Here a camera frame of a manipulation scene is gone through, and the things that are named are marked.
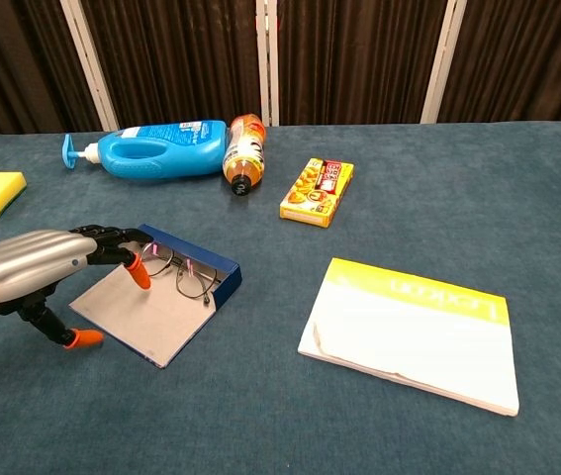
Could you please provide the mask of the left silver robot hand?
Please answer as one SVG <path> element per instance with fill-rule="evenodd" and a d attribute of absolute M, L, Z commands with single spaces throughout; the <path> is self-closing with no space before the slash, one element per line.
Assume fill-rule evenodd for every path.
<path fill-rule="evenodd" d="M 68 231 L 38 230 L 0 241 L 0 315 L 16 312 L 51 341 L 66 349 L 103 341 L 97 330 L 69 329 L 47 307 L 46 298 L 64 278 L 88 265 L 122 264 L 142 289 L 150 277 L 140 255 L 123 242 L 146 245 L 139 229 L 88 225 Z"/>

